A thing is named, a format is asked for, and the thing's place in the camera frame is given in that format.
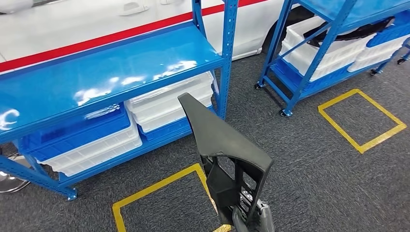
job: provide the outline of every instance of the white car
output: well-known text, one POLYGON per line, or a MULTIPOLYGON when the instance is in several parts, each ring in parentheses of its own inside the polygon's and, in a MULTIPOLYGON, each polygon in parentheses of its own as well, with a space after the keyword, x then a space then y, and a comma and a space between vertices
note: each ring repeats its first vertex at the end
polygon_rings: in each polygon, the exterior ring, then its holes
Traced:
MULTIPOLYGON (((282 4, 239 0, 234 59, 261 52, 282 4)), ((220 52, 223 1, 202 5, 207 38, 220 52)), ((180 23, 191 11, 191 0, 0 0, 0 73, 180 23)))

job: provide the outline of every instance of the gray carpet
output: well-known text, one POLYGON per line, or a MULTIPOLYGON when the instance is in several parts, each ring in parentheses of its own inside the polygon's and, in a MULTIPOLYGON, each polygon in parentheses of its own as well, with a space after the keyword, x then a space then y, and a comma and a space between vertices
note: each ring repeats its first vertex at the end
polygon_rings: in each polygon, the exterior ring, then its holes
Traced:
MULTIPOLYGON (((282 118, 281 107, 270 97, 276 94, 253 88, 263 61, 261 54, 233 63, 226 121, 274 159, 262 199, 272 208, 276 231, 410 231, 409 129, 361 155, 317 110, 358 88, 410 125, 410 62, 391 63, 375 77, 361 74, 299 102, 292 117, 282 118)), ((326 112, 360 143, 394 126, 357 97, 326 112)), ((194 139, 187 136, 78 183, 79 198, 73 202, 35 185, 1 194, 0 231, 115 232, 114 202, 196 162, 194 139)), ((171 184, 127 206, 127 231, 209 231, 217 226, 198 180, 190 178, 190 183, 171 184), (182 198, 187 198, 185 206, 182 198), (183 209, 189 212, 185 217, 183 209)))

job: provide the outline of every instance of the yellow tape square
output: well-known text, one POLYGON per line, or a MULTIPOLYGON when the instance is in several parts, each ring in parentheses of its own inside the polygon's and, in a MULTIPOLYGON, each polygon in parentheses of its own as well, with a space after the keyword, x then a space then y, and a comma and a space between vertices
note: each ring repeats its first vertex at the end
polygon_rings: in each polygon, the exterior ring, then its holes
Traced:
POLYGON ((376 146, 377 144, 385 141, 386 139, 392 137, 393 135, 399 133, 400 131, 402 131, 403 129, 405 129, 407 126, 406 124, 404 124, 402 121, 400 121, 400 119, 398 119, 397 117, 395 117, 393 114, 391 114, 390 112, 388 112, 386 109, 384 109, 381 105, 379 105, 377 102, 375 102, 373 99, 371 99, 368 95, 366 95, 365 93, 363 93, 361 90, 359 89, 352 89, 347 93, 344 93, 320 106, 318 106, 319 109, 319 113, 326 118, 326 120, 341 134, 343 135, 343 137, 345 137, 347 139, 347 141, 349 141, 354 148, 356 148, 361 154, 363 154, 365 151, 371 149, 372 147, 376 146), (369 101, 370 103, 372 103, 376 108, 378 108, 380 111, 382 111, 384 114, 386 114, 391 120, 393 120, 395 123, 397 123, 397 126, 395 126, 394 128, 388 130, 387 132, 377 136, 376 138, 370 140, 369 142, 363 144, 363 145, 359 145, 354 139, 352 139, 324 110, 350 96, 352 96, 353 94, 360 94, 362 97, 364 97, 367 101, 369 101))
MULTIPOLYGON (((179 171, 179 172, 173 174, 170 177, 167 177, 167 178, 163 179, 162 181, 160 181, 160 182, 158 182, 154 185, 149 186, 148 188, 145 188, 145 189, 143 189, 143 190, 141 190, 141 191, 139 191, 139 192, 137 192, 137 193, 135 193, 135 194, 121 200, 121 201, 119 201, 119 202, 114 203, 113 204, 113 213, 114 213, 114 219, 115 219, 116 224, 117 224, 118 232, 126 232, 124 220, 122 218, 121 211, 120 211, 121 207, 126 206, 126 205, 140 199, 140 198, 143 198, 144 196, 146 196, 146 195, 148 195, 148 194, 150 194, 154 191, 157 191, 160 188, 162 188, 162 187, 164 187, 164 186, 166 186, 166 185, 168 185, 168 184, 170 184, 170 183, 172 183, 172 182, 174 182, 178 179, 181 179, 184 176, 186 176, 186 175, 188 175, 192 172, 197 173, 197 175, 198 175, 199 179, 201 180, 201 183, 202 183, 206 193, 208 194, 208 197, 209 197, 210 201, 212 202, 212 205, 214 206, 214 208, 216 210, 215 202, 212 200, 211 195, 209 194, 208 186, 206 185, 206 176, 205 176, 204 172, 202 171, 201 166, 198 163, 196 163, 196 164, 194 164, 194 165, 192 165, 192 166, 190 166, 190 167, 188 167, 188 168, 186 168, 182 171, 179 171)), ((221 227, 217 228, 213 232, 228 232, 230 230, 231 230, 230 225, 222 225, 221 227)))

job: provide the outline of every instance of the shelf caster wheel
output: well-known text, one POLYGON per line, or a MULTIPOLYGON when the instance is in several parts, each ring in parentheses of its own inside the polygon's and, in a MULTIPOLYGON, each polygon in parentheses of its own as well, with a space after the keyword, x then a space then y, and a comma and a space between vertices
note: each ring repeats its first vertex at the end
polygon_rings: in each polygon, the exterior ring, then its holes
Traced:
POLYGON ((290 116, 292 116, 292 113, 290 113, 289 115, 287 115, 283 110, 284 110, 284 109, 279 110, 279 115, 280 115, 281 117, 290 117, 290 116))
POLYGON ((399 59, 399 60, 397 61, 397 64, 400 65, 400 64, 404 63, 405 61, 406 61, 406 59, 403 59, 403 58, 402 58, 402 59, 399 59))
POLYGON ((256 83, 256 84, 254 85, 254 87, 255 87, 256 90, 259 90, 259 89, 262 88, 258 83, 256 83))
POLYGON ((378 72, 375 69, 370 70, 370 73, 369 73, 370 76, 374 76, 376 74, 378 74, 378 72))

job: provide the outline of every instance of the stacked bins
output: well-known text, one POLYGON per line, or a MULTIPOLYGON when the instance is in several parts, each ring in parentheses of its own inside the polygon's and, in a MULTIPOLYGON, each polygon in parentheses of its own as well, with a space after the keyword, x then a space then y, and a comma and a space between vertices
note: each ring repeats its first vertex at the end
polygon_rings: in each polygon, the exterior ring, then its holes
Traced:
MULTIPOLYGON (((292 47, 298 45, 305 39, 303 36, 304 33, 320 26, 324 22, 323 19, 315 16, 288 26, 286 28, 286 37, 282 41, 282 49, 279 55, 284 54, 292 47)), ((357 40, 333 42, 316 68, 310 81, 313 82, 353 63, 356 60, 356 57, 364 50, 367 42, 374 36, 375 34, 357 40)), ((318 50, 318 47, 305 43, 286 55, 284 59, 294 66, 301 75, 305 75, 318 50)))
POLYGON ((140 132, 148 141, 188 127, 178 96, 189 93, 206 107, 212 107, 213 75, 205 72, 125 101, 140 132))
POLYGON ((388 60, 400 49, 410 37, 410 11, 395 15, 392 25, 371 39, 366 48, 357 56, 356 61, 348 68, 349 72, 388 60))
POLYGON ((142 145, 124 104, 116 104, 14 141, 22 154, 71 176, 142 145))

